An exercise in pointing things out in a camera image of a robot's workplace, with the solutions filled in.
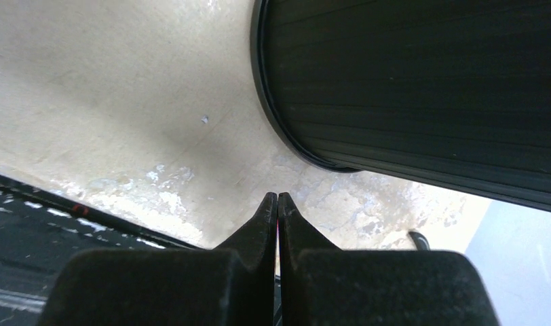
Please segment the beige surface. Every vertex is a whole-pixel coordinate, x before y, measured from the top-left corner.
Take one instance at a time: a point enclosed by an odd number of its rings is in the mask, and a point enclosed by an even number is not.
[[[416,228],[465,250],[487,199],[329,173],[283,146],[254,89],[251,9],[1,0],[0,173],[203,247],[271,191],[340,247],[411,248]]]

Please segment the black ribbed surface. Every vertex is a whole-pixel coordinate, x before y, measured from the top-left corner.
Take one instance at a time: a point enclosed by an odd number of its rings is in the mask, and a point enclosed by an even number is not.
[[[551,211],[551,1],[268,1],[270,108],[310,154]]]

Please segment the white surface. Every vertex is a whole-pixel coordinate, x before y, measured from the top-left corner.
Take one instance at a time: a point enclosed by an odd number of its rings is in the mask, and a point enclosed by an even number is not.
[[[308,166],[265,119],[251,0],[0,0],[0,173],[213,247],[290,192],[344,248],[458,251],[489,201]]]

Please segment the black slatted panel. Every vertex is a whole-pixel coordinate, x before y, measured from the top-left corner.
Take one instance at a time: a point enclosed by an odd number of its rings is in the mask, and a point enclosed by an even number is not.
[[[551,211],[551,1],[261,6],[267,110],[300,151]]]

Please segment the black curved rim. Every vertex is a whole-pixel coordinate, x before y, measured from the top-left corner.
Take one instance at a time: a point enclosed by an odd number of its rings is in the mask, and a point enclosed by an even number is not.
[[[266,78],[266,70],[264,66],[264,53],[263,53],[263,36],[265,26],[265,14],[267,10],[267,4],[269,0],[256,0],[254,3],[254,9],[252,13],[252,28],[250,34],[250,52],[252,61],[252,72],[254,75],[254,83],[256,91],[261,102],[261,106],[269,124],[283,140],[283,142],[293,152],[295,152],[300,158],[308,161],[309,163],[316,165],[326,170],[339,173],[354,173],[361,170],[357,168],[350,168],[340,164],[329,162],[324,158],[321,158],[314,153],[310,152],[306,147],[300,144],[291,131],[287,128],[283,117],[276,109],[275,102],[269,91],[269,86]]]

